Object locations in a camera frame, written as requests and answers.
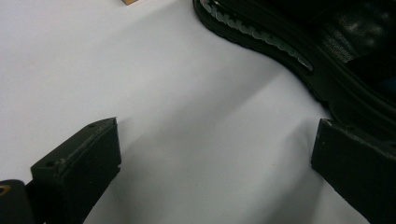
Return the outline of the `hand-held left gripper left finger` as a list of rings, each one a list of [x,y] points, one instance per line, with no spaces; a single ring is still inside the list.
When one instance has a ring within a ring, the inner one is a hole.
[[[115,118],[91,123],[32,167],[28,194],[38,224],[83,224],[120,171]]]

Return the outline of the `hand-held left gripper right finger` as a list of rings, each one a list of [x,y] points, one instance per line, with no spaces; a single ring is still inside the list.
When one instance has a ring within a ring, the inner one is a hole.
[[[311,165],[370,224],[396,224],[396,148],[321,119]]]

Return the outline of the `black sneaker green tab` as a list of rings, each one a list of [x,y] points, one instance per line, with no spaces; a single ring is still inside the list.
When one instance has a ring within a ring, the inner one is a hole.
[[[192,0],[203,25],[273,58],[333,117],[396,147],[396,0]]]

